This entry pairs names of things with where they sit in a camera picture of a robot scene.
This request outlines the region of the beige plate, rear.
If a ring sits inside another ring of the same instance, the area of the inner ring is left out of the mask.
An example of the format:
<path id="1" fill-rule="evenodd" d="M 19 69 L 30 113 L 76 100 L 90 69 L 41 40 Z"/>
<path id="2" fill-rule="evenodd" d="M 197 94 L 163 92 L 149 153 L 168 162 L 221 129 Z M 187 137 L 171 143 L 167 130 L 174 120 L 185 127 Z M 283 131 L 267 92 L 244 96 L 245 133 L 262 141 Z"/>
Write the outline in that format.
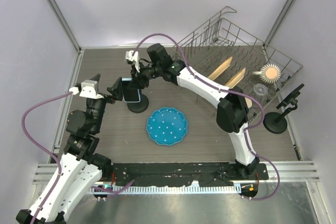
<path id="1" fill-rule="evenodd" d="M 232 57 L 227 58 L 208 76 L 208 78 L 212 81 L 217 79 L 230 66 L 232 59 Z"/>

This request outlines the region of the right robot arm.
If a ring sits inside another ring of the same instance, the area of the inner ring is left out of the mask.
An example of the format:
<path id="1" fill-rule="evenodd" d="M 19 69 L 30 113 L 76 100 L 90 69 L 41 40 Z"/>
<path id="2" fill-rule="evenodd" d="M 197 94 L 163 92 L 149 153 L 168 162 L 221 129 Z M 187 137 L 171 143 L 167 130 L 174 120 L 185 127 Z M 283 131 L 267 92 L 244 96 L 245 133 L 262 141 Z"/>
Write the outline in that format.
<path id="1" fill-rule="evenodd" d="M 238 87 L 228 88 L 199 74 L 182 60 L 173 60 L 161 44 L 147 50 L 147 65 L 135 50 L 127 51 L 125 60 L 131 65 L 130 88 L 144 89 L 149 81 L 158 77 L 186 88 L 199 95 L 216 108 L 216 123 L 226 133 L 235 150 L 237 173 L 242 179 L 255 175 L 257 157 L 248 133 L 248 106 L 245 95 Z"/>

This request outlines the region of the clear glass cup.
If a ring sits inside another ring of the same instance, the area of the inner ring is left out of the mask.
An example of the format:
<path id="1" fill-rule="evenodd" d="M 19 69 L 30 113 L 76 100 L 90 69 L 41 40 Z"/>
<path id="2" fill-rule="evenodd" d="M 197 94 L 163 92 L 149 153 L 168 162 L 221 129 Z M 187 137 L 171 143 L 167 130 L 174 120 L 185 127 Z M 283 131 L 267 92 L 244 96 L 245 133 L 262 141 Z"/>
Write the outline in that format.
<path id="1" fill-rule="evenodd" d="M 268 88 L 261 83 L 257 83 L 253 87 L 253 91 L 257 96 L 265 96 L 268 94 Z"/>

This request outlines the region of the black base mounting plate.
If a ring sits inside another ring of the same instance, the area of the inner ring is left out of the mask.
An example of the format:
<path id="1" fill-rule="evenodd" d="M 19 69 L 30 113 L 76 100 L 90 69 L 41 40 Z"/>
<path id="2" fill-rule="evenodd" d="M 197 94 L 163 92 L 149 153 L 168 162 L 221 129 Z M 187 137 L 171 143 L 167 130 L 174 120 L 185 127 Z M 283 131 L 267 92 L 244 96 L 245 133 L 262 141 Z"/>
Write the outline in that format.
<path id="1" fill-rule="evenodd" d="M 268 180 L 265 164 L 260 163 L 250 175 L 229 162 L 205 163 L 115 163 L 113 164 L 116 186 L 130 181 L 138 187 L 188 187 L 198 182 L 200 187 L 231 186 L 234 181 Z"/>

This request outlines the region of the beige plate, front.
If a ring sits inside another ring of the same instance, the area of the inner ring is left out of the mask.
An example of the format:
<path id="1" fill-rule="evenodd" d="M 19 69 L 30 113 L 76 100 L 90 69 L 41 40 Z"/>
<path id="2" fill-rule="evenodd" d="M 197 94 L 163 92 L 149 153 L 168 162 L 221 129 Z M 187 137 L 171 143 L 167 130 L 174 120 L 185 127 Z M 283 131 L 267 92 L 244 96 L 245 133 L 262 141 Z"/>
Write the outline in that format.
<path id="1" fill-rule="evenodd" d="M 236 73 L 233 77 L 231 77 L 225 84 L 225 86 L 232 89 L 235 87 L 245 76 L 246 68 L 243 68 L 240 72 Z"/>

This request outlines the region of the blue mug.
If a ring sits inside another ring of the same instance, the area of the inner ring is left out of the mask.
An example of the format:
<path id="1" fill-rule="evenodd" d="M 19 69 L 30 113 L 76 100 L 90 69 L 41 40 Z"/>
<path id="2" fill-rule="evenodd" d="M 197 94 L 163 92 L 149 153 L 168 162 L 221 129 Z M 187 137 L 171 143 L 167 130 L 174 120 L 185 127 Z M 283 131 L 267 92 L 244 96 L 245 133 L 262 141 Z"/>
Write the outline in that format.
<path id="1" fill-rule="evenodd" d="M 245 98 L 247 108 L 250 110 L 252 108 L 253 102 L 250 98 Z"/>

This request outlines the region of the black phone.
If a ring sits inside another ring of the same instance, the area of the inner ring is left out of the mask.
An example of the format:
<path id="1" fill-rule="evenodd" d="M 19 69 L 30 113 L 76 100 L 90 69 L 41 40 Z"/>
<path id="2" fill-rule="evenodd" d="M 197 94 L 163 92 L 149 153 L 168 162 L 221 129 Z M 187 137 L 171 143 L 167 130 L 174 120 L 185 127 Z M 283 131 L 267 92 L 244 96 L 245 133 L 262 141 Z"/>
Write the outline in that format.
<path id="1" fill-rule="evenodd" d="M 294 105 L 296 104 L 297 97 L 301 94 L 300 90 L 304 87 L 305 85 L 302 83 L 298 87 L 296 87 L 293 91 L 291 91 L 277 106 L 276 109 L 280 109 L 281 107 L 287 107 L 288 105 Z"/>

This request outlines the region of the black phone stand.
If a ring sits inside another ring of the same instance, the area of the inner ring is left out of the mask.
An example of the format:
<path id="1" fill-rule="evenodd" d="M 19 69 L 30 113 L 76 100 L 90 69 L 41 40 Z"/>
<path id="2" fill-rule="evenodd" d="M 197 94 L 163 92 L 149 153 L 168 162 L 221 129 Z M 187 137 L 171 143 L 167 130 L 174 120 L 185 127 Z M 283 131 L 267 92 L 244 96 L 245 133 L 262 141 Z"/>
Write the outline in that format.
<path id="1" fill-rule="evenodd" d="M 282 113 L 269 112 L 265 115 L 263 125 L 267 131 L 273 134 L 282 134 L 286 131 L 288 123 L 286 116 L 298 108 L 298 103 L 288 105 Z"/>
<path id="2" fill-rule="evenodd" d="M 128 109 L 133 113 L 142 113 L 144 112 L 149 106 L 149 100 L 146 95 L 141 95 L 140 102 L 136 103 L 127 103 Z"/>

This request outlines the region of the blue polka dot plate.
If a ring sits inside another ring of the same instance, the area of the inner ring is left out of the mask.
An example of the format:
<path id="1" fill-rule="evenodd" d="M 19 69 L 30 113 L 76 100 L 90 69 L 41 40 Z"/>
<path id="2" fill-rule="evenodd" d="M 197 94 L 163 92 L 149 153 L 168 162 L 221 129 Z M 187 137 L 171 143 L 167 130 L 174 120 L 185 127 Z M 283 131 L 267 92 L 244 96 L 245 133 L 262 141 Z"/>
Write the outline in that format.
<path id="1" fill-rule="evenodd" d="M 181 111 L 163 107 L 149 116 L 146 131 L 156 144 L 172 146 L 181 142 L 187 135 L 188 120 Z"/>

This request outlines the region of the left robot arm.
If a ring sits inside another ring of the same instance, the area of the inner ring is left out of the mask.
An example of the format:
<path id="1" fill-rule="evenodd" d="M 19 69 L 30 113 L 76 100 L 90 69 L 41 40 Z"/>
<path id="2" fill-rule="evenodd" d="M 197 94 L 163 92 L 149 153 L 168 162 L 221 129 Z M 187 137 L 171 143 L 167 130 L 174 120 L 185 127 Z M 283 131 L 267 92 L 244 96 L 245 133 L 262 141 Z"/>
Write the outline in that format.
<path id="1" fill-rule="evenodd" d="M 40 102 L 22 117 L 22 129 L 28 139 L 50 155 L 57 169 L 38 199 L 16 216 L 18 223 L 66 223 L 82 197 L 96 182 L 107 181 L 112 174 L 111 159 L 95 152 L 106 105 L 122 100 L 122 79 L 118 78 L 109 94 L 98 91 L 100 75 L 76 84 L 65 94 Z M 79 95 L 86 99 L 86 110 L 74 110 L 68 115 L 66 130 L 70 133 L 61 158 L 47 150 L 26 129 L 26 117 L 41 105 Z"/>

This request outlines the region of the beige plate,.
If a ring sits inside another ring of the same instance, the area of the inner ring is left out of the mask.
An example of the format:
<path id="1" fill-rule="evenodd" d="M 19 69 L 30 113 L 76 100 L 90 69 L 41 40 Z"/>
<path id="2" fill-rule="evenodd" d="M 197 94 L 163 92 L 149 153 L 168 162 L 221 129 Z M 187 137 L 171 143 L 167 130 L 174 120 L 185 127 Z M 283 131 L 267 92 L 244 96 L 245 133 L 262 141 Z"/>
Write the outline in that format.
<path id="1" fill-rule="evenodd" d="M 245 76 L 246 68 L 243 68 L 240 72 L 236 73 L 233 77 L 231 77 L 225 84 L 225 86 L 232 89 L 235 87 Z"/>
<path id="2" fill-rule="evenodd" d="M 217 79 L 230 66 L 232 59 L 232 57 L 227 58 L 208 76 L 208 78 L 212 81 Z"/>

